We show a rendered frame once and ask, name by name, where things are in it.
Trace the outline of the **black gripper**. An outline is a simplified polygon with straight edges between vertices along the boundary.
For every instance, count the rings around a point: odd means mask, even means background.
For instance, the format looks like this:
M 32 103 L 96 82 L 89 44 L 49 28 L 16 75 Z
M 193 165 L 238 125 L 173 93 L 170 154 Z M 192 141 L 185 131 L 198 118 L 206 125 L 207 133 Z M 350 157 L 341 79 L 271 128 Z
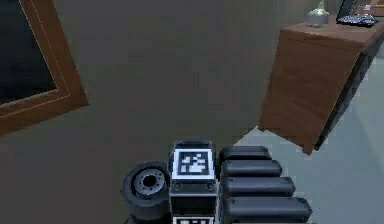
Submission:
M 169 181 L 165 162 L 150 161 L 133 167 L 121 190 L 129 212 L 124 224 L 170 224 Z

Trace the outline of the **brown wooden cupboard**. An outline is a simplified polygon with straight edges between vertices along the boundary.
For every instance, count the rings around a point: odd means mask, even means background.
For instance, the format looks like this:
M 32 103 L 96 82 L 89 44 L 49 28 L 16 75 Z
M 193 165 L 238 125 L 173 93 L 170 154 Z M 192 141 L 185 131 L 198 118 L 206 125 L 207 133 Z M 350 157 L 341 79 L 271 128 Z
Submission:
M 300 146 L 320 148 L 369 68 L 381 43 L 384 21 L 371 28 L 299 23 L 280 30 L 258 127 Z

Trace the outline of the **black laptop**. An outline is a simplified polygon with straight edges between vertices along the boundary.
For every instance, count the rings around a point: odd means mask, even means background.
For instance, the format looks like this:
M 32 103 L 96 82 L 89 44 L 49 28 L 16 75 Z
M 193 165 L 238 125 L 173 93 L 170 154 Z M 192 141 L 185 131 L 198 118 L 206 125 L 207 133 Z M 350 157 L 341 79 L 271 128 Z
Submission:
M 336 23 L 341 25 L 371 28 L 378 20 L 368 12 L 358 12 L 361 0 L 342 0 Z

